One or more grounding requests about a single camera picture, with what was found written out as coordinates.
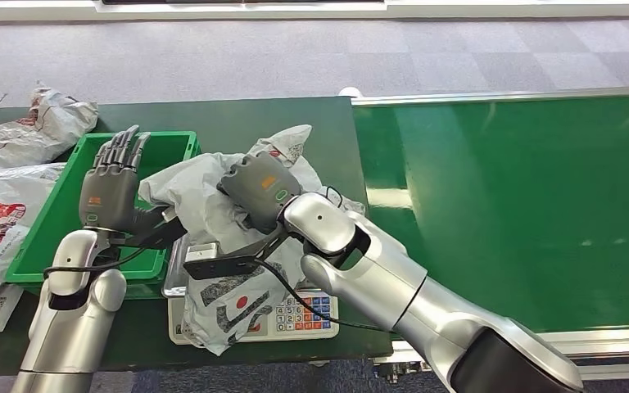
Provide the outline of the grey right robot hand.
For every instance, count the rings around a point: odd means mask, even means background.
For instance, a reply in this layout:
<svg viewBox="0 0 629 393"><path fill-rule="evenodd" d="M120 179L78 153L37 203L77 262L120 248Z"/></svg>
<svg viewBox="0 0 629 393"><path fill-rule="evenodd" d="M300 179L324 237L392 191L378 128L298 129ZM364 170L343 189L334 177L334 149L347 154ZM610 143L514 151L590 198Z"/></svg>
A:
<svg viewBox="0 0 629 393"><path fill-rule="evenodd" d="M243 208L249 224L263 234L276 229L281 209L302 193L296 177L265 151L247 154L231 165L217 188Z"/></svg>

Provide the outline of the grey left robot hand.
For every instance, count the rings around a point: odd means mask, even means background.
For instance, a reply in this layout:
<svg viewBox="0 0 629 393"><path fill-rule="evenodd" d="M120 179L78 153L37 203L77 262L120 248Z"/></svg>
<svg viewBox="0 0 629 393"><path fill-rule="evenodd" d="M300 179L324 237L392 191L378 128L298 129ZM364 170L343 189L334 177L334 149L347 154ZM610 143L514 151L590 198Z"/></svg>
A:
<svg viewBox="0 0 629 393"><path fill-rule="evenodd" d="M145 233L163 220L163 208L137 207L138 167L150 133L138 125L116 133L102 144L82 182L79 218L85 228L119 233Z"/></svg>

